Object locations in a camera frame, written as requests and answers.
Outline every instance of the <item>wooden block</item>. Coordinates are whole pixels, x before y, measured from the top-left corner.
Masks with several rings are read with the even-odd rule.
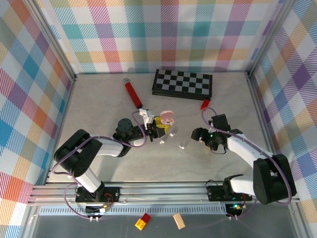
[[[173,218],[179,230],[185,227],[185,223],[179,213],[175,214]]]

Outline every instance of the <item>red block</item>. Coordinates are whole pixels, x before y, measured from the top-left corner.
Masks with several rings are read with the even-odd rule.
[[[144,221],[145,223],[148,223],[149,220],[151,219],[151,216],[147,213],[144,213],[143,217],[141,218],[142,221]]]
[[[205,99],[202,106],[200,107],[200,109],[202,110],[202,109],[208,107],[209,103],[210,103],[210,101],[208,99]]]

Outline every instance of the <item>colorful checkered wall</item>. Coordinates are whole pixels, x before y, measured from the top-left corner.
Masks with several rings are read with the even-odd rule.
[[[71,80],[23,0],[0,0],[0,237],[16,237],[44,175]]]
[[[245,71],[284,0],[38,0],[78,73]]]
[[[317,236],[317,0],[297,0],[256,71],[257,93]]]

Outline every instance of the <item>chessboard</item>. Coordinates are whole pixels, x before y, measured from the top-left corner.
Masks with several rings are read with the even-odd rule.
[[[157,69],[152,87],[153,95],[211,99],[212,75]]]

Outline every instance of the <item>black mounting bracket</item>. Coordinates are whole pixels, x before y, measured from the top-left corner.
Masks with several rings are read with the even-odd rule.
[[[102,202],[102,203],[113,203],[118,202],[120,197],[119,187],[103,187],[98,189],[98,195],[91,194],[83,187],[76,188],[76,199],[75,202]]]
[[[243,195],[241,193],[232,193],[230,196],[227,196],[222,186],[207,186],[207,190],[209,202],[244,201]],[[247,194],[245,194],[245,196],[246,201],[252,201],[252,196]]]

